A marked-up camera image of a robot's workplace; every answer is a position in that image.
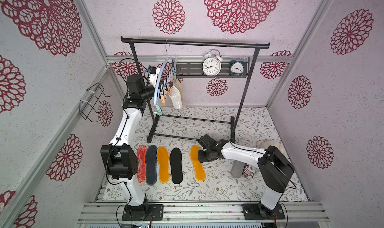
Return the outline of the yellow-edged grey felt insole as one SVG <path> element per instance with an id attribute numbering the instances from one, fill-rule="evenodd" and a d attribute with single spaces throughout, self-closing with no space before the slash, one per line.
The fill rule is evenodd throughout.
<path id="1" fill-rule="evenodd" d="M 193 145 L 190 150 L 190 159 L 194 167 L 196 180 L 203 182 L 206 179 L 206 174 L 202 163 L 198 160 L 199 151 L 201 151 L 200 147 Z"/>

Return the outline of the white dotted foam insole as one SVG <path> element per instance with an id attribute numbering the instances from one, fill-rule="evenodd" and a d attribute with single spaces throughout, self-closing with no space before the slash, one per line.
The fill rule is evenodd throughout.
<path id="1" fill-rule="evenodd" d="M 173 148 L 170 154 L 171 175 L 174 184 L 183 181 L 182 152 L 179 148 Z"/>

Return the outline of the orange yellow insole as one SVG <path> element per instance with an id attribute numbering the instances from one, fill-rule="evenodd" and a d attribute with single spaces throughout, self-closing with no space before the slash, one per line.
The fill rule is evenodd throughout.
<path id="1" fill-rule="evenodd" d="M 157 151 L 157 160 L 159 163 L 160 182 L 167 183 L 170 180 L 169 162 L 170 155 L 165 147 L 159 147 Z"/>

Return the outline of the dark grey felt insole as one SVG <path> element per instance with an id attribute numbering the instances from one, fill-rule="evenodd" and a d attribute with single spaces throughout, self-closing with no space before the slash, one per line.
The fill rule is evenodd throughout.
<path id="1" fill-rule="evenodd" d="M 157 151 L 155 145 L 149 146 L 146 154 L 146 182 L 153 186 L 157 182 Z"/>

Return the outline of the red translucent gel insole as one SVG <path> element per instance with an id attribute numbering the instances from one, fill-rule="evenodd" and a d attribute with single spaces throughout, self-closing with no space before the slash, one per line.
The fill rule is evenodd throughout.
<path id="1" fill-rule="evenodd" d="M 146 166 L 146 155 L 147 155 L 147 147 L 139 146 L 137 151 L 137 157 L 139 160 L 139 168 L 137 172 L 137 178 L 139 183 L 142 183 L 146 179 L 147 174 L 147 166 Z"/>

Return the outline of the light blue clip hanger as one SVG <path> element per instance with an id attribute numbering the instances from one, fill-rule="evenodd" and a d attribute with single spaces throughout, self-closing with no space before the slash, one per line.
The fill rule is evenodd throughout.
<path id="1" fill-rule="evenodd" d="M 169 63 L 169 61 L 172 61 L 173 68 L 168 72 L 166 78 L 161 83 L 161 81 L 162 81 L 161 76 L 165 70 L 166 65 Z M 165 87 L 169 84 L 169 82 L 171 81 L 171 78 L 174 77 L 174 75 L 176 74 L 176 71 L 177 71 L 177 62 L 176 62 L 175 58 L 169 57 L 168 50 L 167 50 L 167 40 L 166 40 L 166 59 L 162 64 L 160 73 L 159 73 L 157 81 L 156 81 L 154 101 L 153 101 L 153 104 L 155 105 L 155 108 L 156 108 L 156 110 L 154 111 L 154 114 L 157 116 L 163 115 L 162 110 L 158 105 L 158 99 L 161 98 L 161 95 L 163 95 L 163 92 L 165 91 Z"/>

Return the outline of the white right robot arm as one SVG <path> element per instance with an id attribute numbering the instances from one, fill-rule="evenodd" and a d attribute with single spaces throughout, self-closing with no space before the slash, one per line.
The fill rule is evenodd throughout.
<path id="1" fill-rule="evenodd" d="M 199 144 L 203 148 L 198 152 L 201 163 L 221 158 L 257 166 L 267 186 L 259 201 L 259 209 L 271 212 L 276 208 L 295 172 L 294 166 L 278 147 L 250 148 L 228 140 L 216 141 L 208 135 L 202 136 Z"/>

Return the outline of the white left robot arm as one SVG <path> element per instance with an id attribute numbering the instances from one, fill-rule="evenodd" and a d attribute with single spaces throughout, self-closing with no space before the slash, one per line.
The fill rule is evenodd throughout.
<path id="1" fill-rule="evenodd" d="M 139 159 L 133 144 L 136 129 L 146 109 L 148 94 L 151 95 L 154 88 L 146 86 L 141 75 L 128 76 L 126 85 L 122 120 L 114 138 L 101 147 L 101 157 L 108 183 L 121 186 L 127 197 L 122 220 L 143 221 L 150 218 L 150 206 L 137 177 Z"/>

